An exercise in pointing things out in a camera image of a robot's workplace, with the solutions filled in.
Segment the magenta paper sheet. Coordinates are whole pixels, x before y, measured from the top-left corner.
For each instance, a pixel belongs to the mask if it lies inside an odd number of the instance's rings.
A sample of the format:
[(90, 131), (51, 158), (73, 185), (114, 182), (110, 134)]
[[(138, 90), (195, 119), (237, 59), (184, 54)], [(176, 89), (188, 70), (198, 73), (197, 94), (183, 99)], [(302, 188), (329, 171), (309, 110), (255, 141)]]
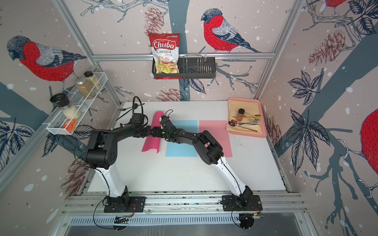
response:
[[(151, 128), (160, 127), (160, 121), (163, 115), (164, 113), (162, 111), (155, 112), (152, 119)], [(142, 152), (148, 152), (154, 149), (158, 153), (159, 147), (160, 147), (160, 138), (149, 136), (146, 138), (146, 141), (142, 148)]]

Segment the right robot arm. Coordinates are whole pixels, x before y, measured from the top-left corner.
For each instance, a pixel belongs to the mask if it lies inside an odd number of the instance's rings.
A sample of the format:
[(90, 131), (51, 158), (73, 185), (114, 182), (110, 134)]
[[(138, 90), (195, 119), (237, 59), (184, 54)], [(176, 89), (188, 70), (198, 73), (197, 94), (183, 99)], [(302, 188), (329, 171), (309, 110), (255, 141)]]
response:
[(160, 127), (151, 130), (153, 137), (164, 138), (168, 142), (191, 145), (197, 151), (201, 160), (214, 166), (225, 179), (232, 195), (236, 198), (236, 203), (247, 206), (253, 198), (252, 190), (244, 184), (232, 170), (223, 153), (220, 143), (207, 130), (201, 133), (188, 132), (181, 128), (176, 128), (169, 117), (163, 116)]

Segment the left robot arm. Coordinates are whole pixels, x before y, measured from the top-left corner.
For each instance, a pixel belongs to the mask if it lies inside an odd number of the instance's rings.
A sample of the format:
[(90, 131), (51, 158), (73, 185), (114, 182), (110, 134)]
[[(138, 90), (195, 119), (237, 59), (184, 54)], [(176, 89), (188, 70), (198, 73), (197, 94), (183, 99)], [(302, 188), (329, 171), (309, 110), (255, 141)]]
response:
[(124, 124), (111, 130), (94, 130), (89, 138), (84, 155), (84, 162), (94, 169), (107, 187), (107, 203), (123, 205), (131, 204), (129, 191), (121, 180), (115, 165), (118, 156), (118, 143), (126, 138), (145, 138), (150, 136), (149, 125)]

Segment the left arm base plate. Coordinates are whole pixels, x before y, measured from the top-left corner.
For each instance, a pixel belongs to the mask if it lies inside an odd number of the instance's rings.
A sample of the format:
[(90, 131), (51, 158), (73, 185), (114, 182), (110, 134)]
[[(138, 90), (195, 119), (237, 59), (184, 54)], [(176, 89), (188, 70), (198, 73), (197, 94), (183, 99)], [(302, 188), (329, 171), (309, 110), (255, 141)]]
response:
[(106, 196), (104, 200), (104, 212), (105, 213), (140, 213), (143, 212), (146, 202), (146, 197), (126, 197), (125, 199), (118, 197), (113, 198)]

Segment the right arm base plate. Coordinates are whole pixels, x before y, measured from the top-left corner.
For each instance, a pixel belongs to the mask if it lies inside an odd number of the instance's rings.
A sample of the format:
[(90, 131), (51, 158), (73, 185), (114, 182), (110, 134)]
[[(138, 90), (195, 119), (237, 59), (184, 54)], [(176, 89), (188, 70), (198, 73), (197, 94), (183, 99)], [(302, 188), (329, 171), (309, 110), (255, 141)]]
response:
[(221, 204), (224, 211), (262, 211), (261, 199), (258, 195), (253, 195), (249, 201), (243, 201), (234, 195), (223, 195)]

